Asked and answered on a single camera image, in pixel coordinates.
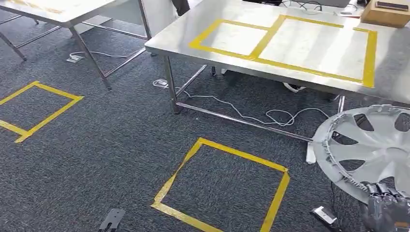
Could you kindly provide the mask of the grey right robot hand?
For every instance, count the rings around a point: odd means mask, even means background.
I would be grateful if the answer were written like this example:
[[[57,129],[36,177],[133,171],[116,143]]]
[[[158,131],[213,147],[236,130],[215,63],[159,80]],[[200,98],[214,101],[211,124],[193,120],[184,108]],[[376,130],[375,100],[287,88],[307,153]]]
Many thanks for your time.
[[[366,184],[368,203],[360,206],[366,232],[408,232],[410,195],[385,183]]]

